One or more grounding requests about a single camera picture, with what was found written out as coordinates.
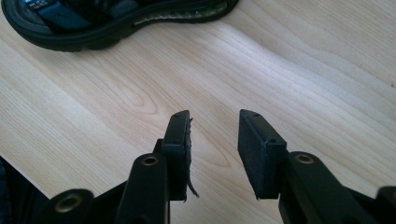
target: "shoe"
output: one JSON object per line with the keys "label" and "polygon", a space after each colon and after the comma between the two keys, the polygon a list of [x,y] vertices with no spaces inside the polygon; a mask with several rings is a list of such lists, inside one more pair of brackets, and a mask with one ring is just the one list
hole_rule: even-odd
{"label": "shoe", "polygon": [[9,24],[29,42],[59,51],[104,49],[158,21],[214,21],[238,0],[2,0]]}

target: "light wood surface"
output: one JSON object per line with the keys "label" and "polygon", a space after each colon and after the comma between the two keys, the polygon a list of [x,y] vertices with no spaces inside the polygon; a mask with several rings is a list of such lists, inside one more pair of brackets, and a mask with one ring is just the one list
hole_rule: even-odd
{"label": "light wood surface", "polygon": [[281,223],[238,156],[242,108],[350,188],[396,183],[394,1],[241,0],[220,21],[154,24],[79,53],[0,26],[0,153],[49,197],[118,185],[184,109],[201,198],[172,203],[172,223]]}

